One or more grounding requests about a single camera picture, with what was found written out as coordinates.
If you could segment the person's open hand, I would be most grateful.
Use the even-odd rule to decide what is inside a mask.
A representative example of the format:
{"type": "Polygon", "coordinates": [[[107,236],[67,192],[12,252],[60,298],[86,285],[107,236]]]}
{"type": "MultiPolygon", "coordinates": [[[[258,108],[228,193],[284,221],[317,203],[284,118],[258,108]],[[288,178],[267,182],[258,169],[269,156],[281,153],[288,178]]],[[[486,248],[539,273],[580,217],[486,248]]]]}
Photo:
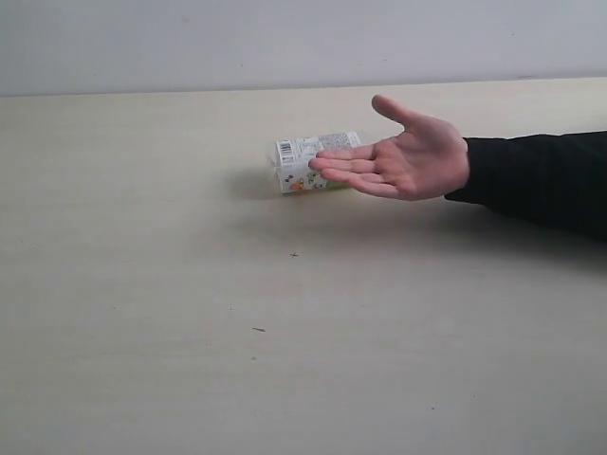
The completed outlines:
{"type": "Polygon", "coordinates": [[[467,184],[468,144],[453,125],[381,95],[372,106],[403,131],[371,145],[319,152],[309,161],[312,170],[361,193],[405,201],[441,197],[467,184]]]}

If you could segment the black sleeved forearm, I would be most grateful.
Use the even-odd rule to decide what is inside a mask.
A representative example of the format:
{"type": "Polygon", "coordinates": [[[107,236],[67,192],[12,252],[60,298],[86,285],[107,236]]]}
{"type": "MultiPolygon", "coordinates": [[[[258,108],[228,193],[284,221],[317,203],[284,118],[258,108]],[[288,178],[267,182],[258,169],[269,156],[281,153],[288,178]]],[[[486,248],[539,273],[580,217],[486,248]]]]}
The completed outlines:
{"type": "Polygon", "coordinates": [[[548,228],[606,239],[606,133],[467,139],[469,179],[445,195],[548,228]]]}

